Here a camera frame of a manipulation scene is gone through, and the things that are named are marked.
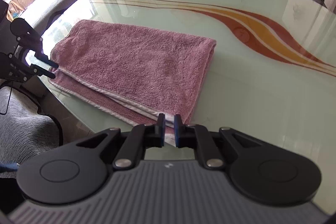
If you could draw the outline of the pink terry towel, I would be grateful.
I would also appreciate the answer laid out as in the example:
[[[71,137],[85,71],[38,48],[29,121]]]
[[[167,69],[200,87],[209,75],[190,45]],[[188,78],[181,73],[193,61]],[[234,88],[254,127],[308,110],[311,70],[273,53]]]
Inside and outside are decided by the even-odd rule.
[[[129,24],[77,22],[51,51],[53,86],[133,126],[189,123],[217,42]]]

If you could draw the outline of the grey upholstered chair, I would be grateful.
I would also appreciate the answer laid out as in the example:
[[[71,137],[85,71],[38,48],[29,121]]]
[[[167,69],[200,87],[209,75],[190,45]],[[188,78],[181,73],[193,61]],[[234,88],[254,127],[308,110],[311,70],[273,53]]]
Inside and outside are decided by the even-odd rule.
[[[35,0],[23,12],[23,18],[39,35],[77,0]]]

